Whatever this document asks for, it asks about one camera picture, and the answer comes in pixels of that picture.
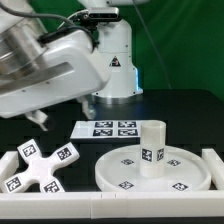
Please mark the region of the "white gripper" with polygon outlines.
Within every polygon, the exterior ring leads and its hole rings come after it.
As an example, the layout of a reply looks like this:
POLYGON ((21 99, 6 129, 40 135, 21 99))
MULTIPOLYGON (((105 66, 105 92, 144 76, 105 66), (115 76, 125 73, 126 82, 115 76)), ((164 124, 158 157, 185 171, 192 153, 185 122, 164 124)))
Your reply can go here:
POLYGON ((90 37, 76 31, 47 45, 39 71, 0 87, 0 117, 25 114, 26 118, 47 131, 48 116, 42 109, 79 98, 82 112, 93 120, 92 100, 81 97, 107 84, 110 74, 104 57, 92 49, 90 37))

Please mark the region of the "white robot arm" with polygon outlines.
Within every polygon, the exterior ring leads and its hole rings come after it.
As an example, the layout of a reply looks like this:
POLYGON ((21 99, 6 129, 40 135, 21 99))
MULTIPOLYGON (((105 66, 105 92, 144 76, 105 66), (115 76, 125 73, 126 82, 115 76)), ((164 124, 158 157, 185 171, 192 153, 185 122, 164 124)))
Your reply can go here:
POLYGON ((70 17, 37 13, 29 0, 0 0, 0 117, 25 115, 46 129, 42 110, 75 99, 89 119, 93 99, 140 95, 132 30, 118 7, 132 0, 78 0, 70 17))

